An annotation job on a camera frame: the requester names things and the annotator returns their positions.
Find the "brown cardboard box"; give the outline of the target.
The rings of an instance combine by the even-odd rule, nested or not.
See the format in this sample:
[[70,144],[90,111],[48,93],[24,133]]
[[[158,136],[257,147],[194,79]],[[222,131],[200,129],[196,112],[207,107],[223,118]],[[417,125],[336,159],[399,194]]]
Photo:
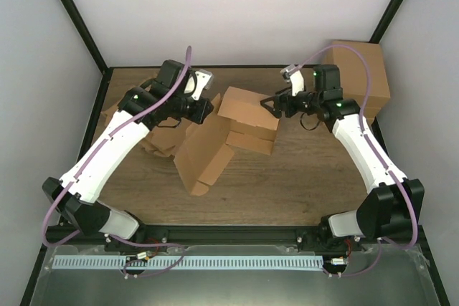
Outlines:
[[213,111],[201,125],[191,124],[174,154],[174,164],[186,191],[209,191],[235,152],[232,147],[271,155],[280,120],[260,102],[267,95],[228,87],[212,100]]

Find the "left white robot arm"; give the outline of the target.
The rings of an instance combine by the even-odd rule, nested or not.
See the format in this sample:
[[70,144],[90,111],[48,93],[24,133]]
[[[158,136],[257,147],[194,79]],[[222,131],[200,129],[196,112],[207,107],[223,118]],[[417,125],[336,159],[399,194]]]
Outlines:
[[43,183],[51,209],[81,234],[116,236],[130,251],[141,250],[147,235],[139,229],[140,221],[101,203],[100,193],[130,151],[163,121],[204,122],[214,106],[202,93],[213,79],[211,72],[168,59],[154,78],[129,89],[84,156],[61,177],[49,177]]

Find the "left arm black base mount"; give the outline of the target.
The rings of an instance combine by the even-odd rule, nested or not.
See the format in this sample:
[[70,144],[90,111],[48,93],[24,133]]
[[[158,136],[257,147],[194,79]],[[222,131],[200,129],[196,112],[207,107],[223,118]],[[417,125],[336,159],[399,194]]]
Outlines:
[[169,230],[163,226],[140,225],[135,234],[128,239],[120,239],[114,235],[106,235],[110,242],[106,244],[107,251],[140,252],[158,250],[158,244],[169,241]]

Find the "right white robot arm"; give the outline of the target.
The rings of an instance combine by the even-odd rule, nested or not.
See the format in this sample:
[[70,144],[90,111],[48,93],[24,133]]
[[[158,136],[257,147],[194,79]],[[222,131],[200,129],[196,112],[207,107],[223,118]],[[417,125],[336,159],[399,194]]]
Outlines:
[[358,103],[344,98],[338,67],[314,67],[311,91],[306,89],[298,67],[287,66],[281,75],[289,86],[261,100],[261,106],[276,118],[291,118],[297,113],[316,115],[346,149],[367,192],[358,209],[322,218],[319,244],[333,251],[343,244],[344,237],[388,240],[407,230],[412,232],[410,244],[414,244],[424,187],[393,164],[374,137]]

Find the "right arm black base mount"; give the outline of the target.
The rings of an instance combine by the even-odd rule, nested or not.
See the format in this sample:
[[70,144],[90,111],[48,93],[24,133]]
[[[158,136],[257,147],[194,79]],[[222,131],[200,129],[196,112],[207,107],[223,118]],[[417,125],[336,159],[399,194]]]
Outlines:
[[318,225],[297,228],[297,248],[307,252],[344,252],[349,248],[350,237],[336,237],[328,222],[331,216],[322,216]]

